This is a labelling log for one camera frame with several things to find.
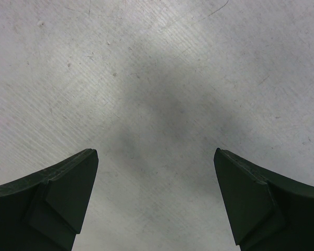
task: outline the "speck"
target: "speck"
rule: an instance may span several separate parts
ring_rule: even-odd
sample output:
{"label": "speck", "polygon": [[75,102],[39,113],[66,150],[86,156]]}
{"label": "speck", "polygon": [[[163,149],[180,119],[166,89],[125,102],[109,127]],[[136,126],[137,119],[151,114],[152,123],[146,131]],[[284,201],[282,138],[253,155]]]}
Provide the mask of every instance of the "speck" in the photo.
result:
{"label": "speck", "polygon": [[44,25],[44,21],[39,20],[39,21],[37,22],[37,26],[38,26],[38,27],[42,27],[43,25]]}

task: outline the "black object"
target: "black object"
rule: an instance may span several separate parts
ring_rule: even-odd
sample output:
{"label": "black object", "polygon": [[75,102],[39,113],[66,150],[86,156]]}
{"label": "black object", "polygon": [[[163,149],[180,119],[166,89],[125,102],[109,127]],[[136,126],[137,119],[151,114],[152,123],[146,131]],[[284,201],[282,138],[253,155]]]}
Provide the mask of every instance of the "black object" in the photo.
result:
{"label": "black object", "polygon": [[79,234],[98,157],[86,149],[0,186],[0,251],[67,251]]}
{"label": "black object", "polygon": [[214,164],[242,251],[314,251],[314,187],[221,149]]}

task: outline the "gray surface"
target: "gray surface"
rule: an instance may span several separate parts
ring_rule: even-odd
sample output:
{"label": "gray surface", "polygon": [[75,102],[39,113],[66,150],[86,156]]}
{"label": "gray surface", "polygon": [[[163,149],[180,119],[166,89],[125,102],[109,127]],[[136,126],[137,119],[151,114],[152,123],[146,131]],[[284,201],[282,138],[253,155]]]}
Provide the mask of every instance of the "gray surface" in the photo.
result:
{"label": "gray surface", "polygon": [[314,1],[0,0],[0,184],[88,147],[74,251],[239,250],[217,147],[314,185]]}

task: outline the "black plastic part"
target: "black plastic part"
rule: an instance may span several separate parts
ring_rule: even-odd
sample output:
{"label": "black plastic part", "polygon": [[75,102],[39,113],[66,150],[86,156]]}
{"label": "black plastic part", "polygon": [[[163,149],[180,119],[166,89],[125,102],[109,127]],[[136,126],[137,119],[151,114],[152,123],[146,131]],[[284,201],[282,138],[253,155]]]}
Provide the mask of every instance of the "black plastic part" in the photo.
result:
{"label": "black plastic part", "polygon": [[314,251],[314,187],[221,149],[214,164],[242,251]]}
{"label": "black plastic part", "polygon": [[86,149],[0,186],[0,251],[70,251],[91,196],[98,156]]}

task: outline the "scratched surface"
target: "scratched surface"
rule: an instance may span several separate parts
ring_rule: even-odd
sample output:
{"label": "scratched surface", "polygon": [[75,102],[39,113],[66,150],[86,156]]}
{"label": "scratched surface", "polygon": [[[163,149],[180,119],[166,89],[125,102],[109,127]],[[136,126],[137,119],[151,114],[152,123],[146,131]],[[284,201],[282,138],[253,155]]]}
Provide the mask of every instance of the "scratched surface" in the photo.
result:
{"label": "scratched surface", "polygon": [[74,251],[239,250],[217,147],[314,185],[314,0],[0,0],[0,184],[97,149]]}

